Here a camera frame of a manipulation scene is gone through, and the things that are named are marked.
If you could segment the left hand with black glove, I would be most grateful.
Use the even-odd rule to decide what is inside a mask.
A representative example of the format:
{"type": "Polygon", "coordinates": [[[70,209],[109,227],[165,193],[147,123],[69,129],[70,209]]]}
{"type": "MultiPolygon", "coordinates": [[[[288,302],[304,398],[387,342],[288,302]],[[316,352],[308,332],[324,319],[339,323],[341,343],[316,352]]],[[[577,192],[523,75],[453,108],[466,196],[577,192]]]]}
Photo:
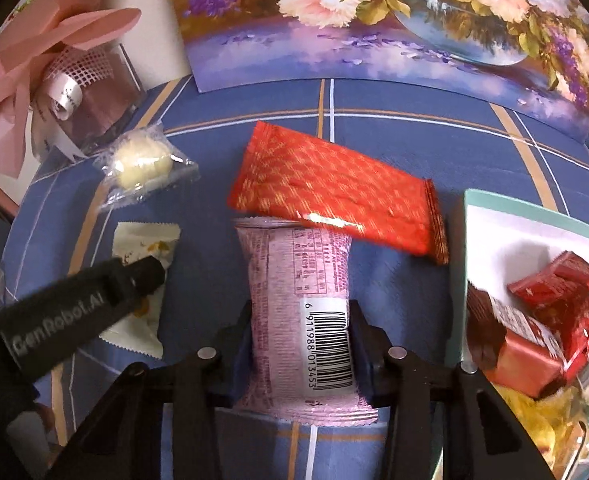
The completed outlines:
{"type": "Polygon", "coordinates": [[[43,423],[46,434],[50,434],[55,429],[55,414],[54,411],[49,407],[41,403],[34,404],[34,411],[40,416],[40,420],[43,423]]]}

